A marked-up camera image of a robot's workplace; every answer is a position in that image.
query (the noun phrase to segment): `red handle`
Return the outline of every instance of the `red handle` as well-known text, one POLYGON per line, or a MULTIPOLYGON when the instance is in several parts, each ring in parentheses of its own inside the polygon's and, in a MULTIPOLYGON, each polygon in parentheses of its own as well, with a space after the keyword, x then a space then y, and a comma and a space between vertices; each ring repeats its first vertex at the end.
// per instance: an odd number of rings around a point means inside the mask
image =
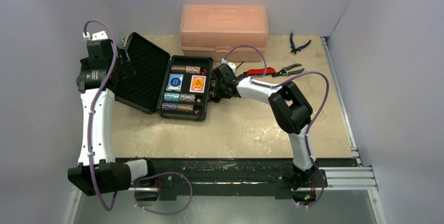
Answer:
MULTIPOLYGON (((254 70, 248 70, 247 72, 244 72, 244 73, 246 73, 249 76, 262 75, 263 74, 263 70, 264 69, 254 69, 254 70)), ((274 73, 276 73, 275 69, 273 69, 271 67, 267 68, 266 75, 271 75, 271 74, 274 74, 274 73)))

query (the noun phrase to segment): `wire cutters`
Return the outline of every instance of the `wire cutters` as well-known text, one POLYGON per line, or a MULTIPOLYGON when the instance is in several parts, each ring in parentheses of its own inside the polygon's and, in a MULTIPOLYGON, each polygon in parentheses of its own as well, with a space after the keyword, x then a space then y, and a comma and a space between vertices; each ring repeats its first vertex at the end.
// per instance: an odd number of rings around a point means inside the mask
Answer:
POLYGON ((302 66, 302 64, 300 64, 300 63, 292 64, 292 65, 290 65, 288 67, 282 68, 280 71, 272 74, 271 76, 272 77, 277 77, 277 76, 290 76, 290 75, 294 75, 294 74, 299 74, 299 73, 304 71, 304 68, 302 68, 300 70, 297 70, 297 71, 289 71, 292 68, 299 67, 299 66, 302 66))
POLYGON ((293 42, 293 33, 290 34, 290 47, 292 48, 291 53, 296 54, 296 52, 301 51, 302 49, 304 49, 305 47, 307 47, 310 43, 312 42, 312 40, 310 39, 306 44, 299 46, 299 47, 295 47, 294 46, 294 42, 293 42))

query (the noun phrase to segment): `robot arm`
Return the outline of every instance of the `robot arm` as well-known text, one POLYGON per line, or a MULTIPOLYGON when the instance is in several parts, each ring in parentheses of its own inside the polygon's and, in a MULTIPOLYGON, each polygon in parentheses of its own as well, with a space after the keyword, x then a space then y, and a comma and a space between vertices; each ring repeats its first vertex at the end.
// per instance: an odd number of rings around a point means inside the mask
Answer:
POLYGON ((89 57, 82 59, 82 67, 77 77, 77 86, 81 92, 83 106, 83 140, 78 159, 78 166, 68 169, 68 179, 86 195, 95 195, 90 174, 90 156, 97 186, 101 193, 110 193, 128 189, 134 180, 153 174, 154 169, 148 159, 136 159, 126 163, 115 163, 112 147, 111 116, 114 102, 114 88, 122 73, 129 73, 129 65, 124 51, 120 52, 116 67, 112 70, 110 81, 104 90, 99 91, 111 62, 112 44, 104 31, 93 34, 87 42, 89 57), (95 113, 92 120, 92 153, 88 151, 88 123, 90 106, 94 96, 99 92, 95 113))
MULTIPOLYGON (((280 90, 282 90, 282 89, 285 89, 285 88, 283 88, 283 87, 267 88, 267 87, 252 84, 251 77, 244 78, 237 85, 237 91, 238 91, 240 97, 252 98, 254 100, 266 103, 268 105, 270 104, 270 99, 271 99, 271 103, 273 104, 273 106, 275 108, 274 110, 279 110, 279 106, 280 106, 279 102, 283 102, 282 105, 287 106, 286 102, 284 100, 281 100, 283 97, 280 94, 280 92, 281 92, 280 90)), ((305 116, 307 116, 307 115, 309 116, 311 113, 308 110, 308 108, 306 108, 306 109, 307 110, 306 110, 305 116)), ((288 137, 290 139, 290 144, 291 144, 292 150, 293 150, 293 164, 301 171, 308 170, 313 165, 311 160, 308 157, 309 155, 307 152, 307 147, 305 145, 305 130, 306 130, 307 126, 308 125, 305 124, 305 126, 299 130, 289 129, 287 131, 286 129, 283 129, 288 133, 288 137)), ((312 147, 311 147, 310 136, 308 136, 308 144, 309 144, 309 148, 311 150, 312 147)))
POLYGON ((308 141, 305 140, 306 128, 311 122, 313 109, 296 84, 290 82, 272 88, 275 85, 255 81, 264 86, 257 85, 251 81, 251 77, 236 76, 235 66, 224 61, 213 70, 213 76, 216 80, 214 89, 216 99, 245 97, 271 106, 277 124, 288 133, 293 150, 293 170, 296 180, 300 180, 300 183, 307 181, 316 172, 316 166, 313 164, 316 158, 308 153, 308 150, 313 153, 310 136, 307 135, 308 141))

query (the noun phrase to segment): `beige tabletop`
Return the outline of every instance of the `beige tabletop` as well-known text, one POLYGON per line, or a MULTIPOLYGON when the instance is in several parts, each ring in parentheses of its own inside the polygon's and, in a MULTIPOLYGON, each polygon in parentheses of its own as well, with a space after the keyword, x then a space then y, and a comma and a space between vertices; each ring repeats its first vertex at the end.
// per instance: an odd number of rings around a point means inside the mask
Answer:
MULTIPOLYGON (((179 35, 146 38, 170 55, 183 55, 179 35)), ((329 98, 310 131, 314 154, 320 158, 349 158, 348 135, 320 37, 294 36, 293 39, 296 45, 303 45, 309 39, 312 42, 306 49, 293 55, 290 54, 288 36, 269 36, 265 53, 268 66, 278 71, 284 66, 300 63, 307 71, 320 71, 329 77, 329 98)), ((262 67, 261 62, 246 62, 237 73, 262 67)), ((266 76, 260 80, 281 83, 286 78, 266 76)), ((307 75, 295 82, 315 113, 324 97, 324 80, 318 75, 307 75)), ((158 114, 144 114, 115 102, 112 130, 116 157, 292 157, 288 135, 277 125, 270 106, 248 98, 209 103, 207 117, 202 122, 164 119, 158 114)))

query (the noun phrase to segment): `foam padding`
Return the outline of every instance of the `foam padding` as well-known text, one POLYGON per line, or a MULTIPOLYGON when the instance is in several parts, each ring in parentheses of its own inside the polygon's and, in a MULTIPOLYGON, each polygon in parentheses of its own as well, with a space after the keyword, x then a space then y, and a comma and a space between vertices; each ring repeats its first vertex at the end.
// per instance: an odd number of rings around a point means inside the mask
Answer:
POLYGON ((115 100, 155 113, 170 55, 135 32, 129 35, 126 50, 136 75, 118 82, 115 100))

